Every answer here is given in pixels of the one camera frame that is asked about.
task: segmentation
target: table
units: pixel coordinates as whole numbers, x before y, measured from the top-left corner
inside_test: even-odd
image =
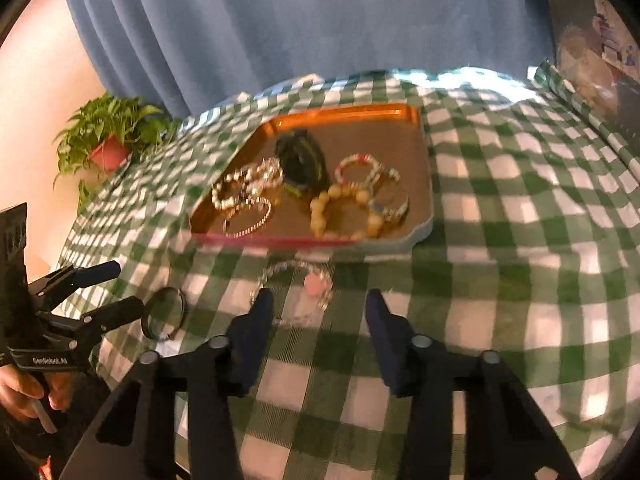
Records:
[[[190,237],[190,212],[263,121],[371,102],[406,102],[424,119],[434,229],[412,254],[239,253]],[[303,79],[190,118],[171,145],[116,170],[75,222],[60,266],[117,259],[122,274],[63,309],[77,317],[131,294],[146,301],[166,284],[185,291],[190,314],[174,341],[144,340],[138,322],[106,336],[92,361],[114,387],[146,349],[191,351],[223,333],[265,265],[319,262],[335,289],[324,316],[274,329],[257,385],[230,402],[248,478],[394,478],[409,401],[380,380],[363,321],[370,287],[417,332],[500,352],[581,475],[597,478],[640,420],[639,180],[621,137],[549,64],[527,84],[471,68]],[[276,310],[302,284],[277,285]],[[186,465],[187,404],[176,402]],[[457,434],[454,478],[463,465]]]

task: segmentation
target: tray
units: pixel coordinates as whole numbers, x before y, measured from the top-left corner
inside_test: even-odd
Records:
[[[191,233],[197,240],[217,246],[288,250],[357,247],[365,253],[402,253],[410,251],[413,245],[431,233],[433,193],[429,154],[416,108],[405,104],[375,104],[322,108],[278,116],[258,127],[233,158],[225,174],[249,162],[260,162],[273,156],[277,136],[293,128],[306,128],[315,137],[324,152],[331,176],[336,165],[351,153],[370,153],[383,164],[396,168],[402,176],[402,193],[396,189],[390,196],[381,198],[390,199],[392,203],[398,200],[399,205],[401,195],[408,193],[410,207],[404,221],[399,226],[387,228],[383,237],[376,239],[314,238],[309,229],[308,201],[311,197],[303,201],[279,189],[265,195],[279,205],[262,229],[242,238],[227,238],[222,234],[226,213],[213,207],[209,193],[191,216]],[[344,174],[351,180],[363,180],[368,171],[355,166]],[[327,230],[338,231],[341,235],[352,234],[366,225],[366,217],[366,211],[354,202],[330,203]],[[234,230],[241,230],[259,218],[257,211],[243,212],[234,218]]]

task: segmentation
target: potted plant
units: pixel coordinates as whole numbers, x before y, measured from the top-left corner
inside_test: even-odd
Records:
[[[57,134],[58,175],[75,174],[96,167],[109,174],[130,153],[140,156],[154,152],[169,142],[179,120],[172,120],[153,105],[142,105],[140,98],[117,98],[106,92],[81,107],[70,119],[70,126]],[[79,209],[90,191],[79,183]]]

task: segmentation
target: red flower pot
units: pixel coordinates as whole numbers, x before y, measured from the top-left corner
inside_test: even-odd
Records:
[[[129,149],[118,142],[115,136],[109,136],[100,146],[91,152],[89,160],[99,168],[111,172],[129,156]]]

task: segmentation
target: finger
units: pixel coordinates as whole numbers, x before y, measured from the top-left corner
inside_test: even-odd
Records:
[[[36,418],[36,413],[31,406],[33,401],[31,397],[19,394],[5,384],[0,384],[0,404],[13,418],[22,422],[27,418]]]
[[[44,397],[44,389],[38,380],[32,375],[18,370],[13,365],[0,368],[2,370],[1,381],[14,392],[23,394],[32,399]]]
[[[54,410],[60,412],[66,410],[71,403],[72,375],[68,372],[45,374],[49,383],[49,404]]]

